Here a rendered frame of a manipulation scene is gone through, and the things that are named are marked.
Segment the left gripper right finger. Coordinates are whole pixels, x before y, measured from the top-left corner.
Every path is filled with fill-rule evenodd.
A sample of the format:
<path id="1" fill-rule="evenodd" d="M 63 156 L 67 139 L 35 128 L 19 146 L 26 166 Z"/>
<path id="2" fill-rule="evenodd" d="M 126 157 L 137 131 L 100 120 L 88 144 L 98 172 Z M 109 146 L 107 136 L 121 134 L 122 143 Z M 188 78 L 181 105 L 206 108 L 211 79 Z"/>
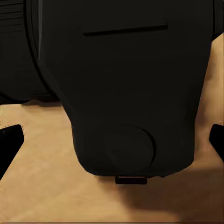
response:
<path id="1" fill-rule="evenodd" d="M 224 161 L 224 126 L 213 124 L 209 141 L 217 151 L 217 154 Z"/>

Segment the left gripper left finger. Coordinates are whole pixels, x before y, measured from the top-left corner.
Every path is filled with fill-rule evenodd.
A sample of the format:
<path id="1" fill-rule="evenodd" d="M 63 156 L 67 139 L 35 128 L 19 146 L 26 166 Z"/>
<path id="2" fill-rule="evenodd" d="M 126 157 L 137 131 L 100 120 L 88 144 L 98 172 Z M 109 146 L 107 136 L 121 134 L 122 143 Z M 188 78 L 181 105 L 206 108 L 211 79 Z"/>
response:
<path id="1" fill-rule="evenodd" d="M 0 129 L 0 180 L 24 142 L 20 124 Z"/>

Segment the digital camera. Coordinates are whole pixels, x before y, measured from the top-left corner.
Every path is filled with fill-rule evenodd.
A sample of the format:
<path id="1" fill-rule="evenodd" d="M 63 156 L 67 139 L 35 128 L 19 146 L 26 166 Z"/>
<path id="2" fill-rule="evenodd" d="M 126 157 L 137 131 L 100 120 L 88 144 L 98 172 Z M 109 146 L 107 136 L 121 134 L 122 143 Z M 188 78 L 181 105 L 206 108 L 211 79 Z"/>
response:
<path id="1" fill-rule="evenodd" d="M 0 105 L 61 102 L 87 172 L 147 184 L 193 163 L 223 32 L 224 0 L 0 0 Z"/>

